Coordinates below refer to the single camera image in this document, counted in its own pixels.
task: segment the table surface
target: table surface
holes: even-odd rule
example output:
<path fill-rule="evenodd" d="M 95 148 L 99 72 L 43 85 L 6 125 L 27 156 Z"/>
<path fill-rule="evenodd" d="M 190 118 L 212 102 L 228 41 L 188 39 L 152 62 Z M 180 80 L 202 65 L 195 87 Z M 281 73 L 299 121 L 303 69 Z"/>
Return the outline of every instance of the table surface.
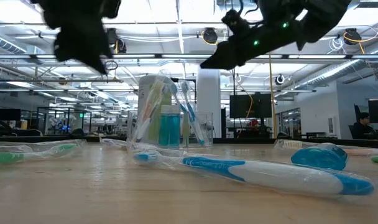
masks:
<path fill-rule="evenodd" d="M 289 158 L 259 144 L 194 151 Z M 346 170 L 378 179 L 378 164 L 366 157 L 350 157 Z M 88 143 L 69 157 L 0 166 L 1 223 L 378 223 L 378 189 L 370 197 L 287 194 L 139 167 L 121 149 Z"/>

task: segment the blue dental floss container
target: blue dental floss container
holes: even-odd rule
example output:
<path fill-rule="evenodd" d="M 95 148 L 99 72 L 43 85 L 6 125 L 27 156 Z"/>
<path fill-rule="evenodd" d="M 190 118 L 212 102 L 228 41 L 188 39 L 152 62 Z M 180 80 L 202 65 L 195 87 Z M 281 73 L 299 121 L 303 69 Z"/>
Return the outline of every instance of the blue dental floss container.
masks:
<path fill-rule="evenodd" d="M 348 154 L 334 144 L 304 148 L 291 157 L 291 162 L 296 165 L 333 170 L 343 170 L 347 161 Z"/>

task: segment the robotic claw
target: robotic claw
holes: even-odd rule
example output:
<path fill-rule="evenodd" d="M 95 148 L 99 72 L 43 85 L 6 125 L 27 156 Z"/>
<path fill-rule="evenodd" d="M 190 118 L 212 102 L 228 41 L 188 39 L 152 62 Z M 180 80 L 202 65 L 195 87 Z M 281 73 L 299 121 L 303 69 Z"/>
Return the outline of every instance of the robotic claw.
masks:
<path fill-rule="evenodd" d="M 216 52 L 201 68 L 232 69 L 248 60 L 275 49 L 297 43 L 299 50 L 316 42 L 334 28 L 351 0 L 253 0 L 264 20 L 250 23 L 239 12 L 228 11 L 222 18 L 233 32 L 227 41 L 218 44 Z M 101 55 L 112 58 L 108 35 L 102 18 L 114 19 L 121 0 L 31 0 L 44 10 L 44 20 L 51 29 L 60 28 L 54 42 L 59 61 L 77 59 L 107 74 Z M 305 17 L 296 17 L 304 10 Z"/>
<path fill-rule="evenodd" d="M 60 28 L 53 43 L 58 61 L 77 59 L 107 74 L 100 55 L 113 58 L 102 18 L 114 19 L 121 0 L 31 0 L 44 10 L 45 23 Z"/>

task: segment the plastic wrapper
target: plastic wrapper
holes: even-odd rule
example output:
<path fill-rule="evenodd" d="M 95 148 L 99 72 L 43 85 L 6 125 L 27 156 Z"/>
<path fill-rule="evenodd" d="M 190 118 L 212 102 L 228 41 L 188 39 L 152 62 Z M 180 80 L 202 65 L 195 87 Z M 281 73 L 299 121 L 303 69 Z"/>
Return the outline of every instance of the plastic wrapper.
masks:
<path fill-rule="evenodd" d="M 257 187 L 296 194 L 364 196 L 374 193 L 375 183 L 367 177 L 349 172 L 229 156 L 191 154 L 141 142 L 141 133 L 149 128 L 148 120 L 152 119 L 153 111 L 160 104 L 158 98 L 167 91 L 165 82 L 157 80 L 151 88 L 145 110 L 139 115 L 133 138 L 127 142 L 129 157 L 136 164 L 150 169 L 198 172 L 200 175 L 224 177 Z M 188 110 L 187 105 L 182 107 L 185 108 L 183 110 Z"/>
<path fill-rule="evenodd" d="M 58 158 L 71 154 L 85 143 L 85 140 L 40 143 L 0 142 L 0 164 Z"/>
<path fill-rule="evenodd" d="M 176 104 L 178 104 L 181 108 L 181 111 L 184 114 L 188 115 L 189 124 L 193 132 L 195 133 L 198 144 L 200 146 L 211 145 L 212 142 L 205 135 L 207 130 L 204 126 L 200 125 L 200 120 L 198 119 L 197 114 L 195 113 L 188 99 L 188 93 L 190 92 L 187 83 L 181 83 L 180 87 L 177 88 L 174 82 L 167 77 L 157 77 L 154 84 L 152 85 L 152 88 L 150 89 L 148 94 L 148 98 L 146 99 L 144 109 L 138 114 L 136 130 L 132 135 L 132 141 L 141 142 L 142 138 L 146 134 L 146 130 L 149 129 L 155 112 L 160 108 L 162 104 L 164 95 L 168 92 L 171 92 Z"/>
<path fill-rule="evenodd" d="M 127 150 L 127 142 L 126 141 L 116 140 L 116 139 L 99 138 L 99 143 L 101 143 L 102 146 L 122 149 L 122 150 L 125 150 L 125 151 Z"/>
<path fill-rule="evenodd" d="M 300 149 L 311 148 L 320 145 L 320 143 L 303 142 L 288 139 L 276 140 L 274 149 L 288 152 L 296 152 Z M 369 147 L 356 147 L 356 146 L 338 146 L 350 156 L 378 156 L 378 149 Z"/>

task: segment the person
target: person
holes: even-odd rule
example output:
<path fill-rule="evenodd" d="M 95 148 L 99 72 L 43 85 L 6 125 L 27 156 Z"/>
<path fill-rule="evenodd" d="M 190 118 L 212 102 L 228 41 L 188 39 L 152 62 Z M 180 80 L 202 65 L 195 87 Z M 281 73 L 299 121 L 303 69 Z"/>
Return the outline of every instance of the person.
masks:
<path fill-rule="evenodd" d="M 370 139 L 374 132 L 373 128 L 369 126 L 370 118 L 369 113 L 361 113 L 359 121 L 353 124 L 353 139 Z"/>

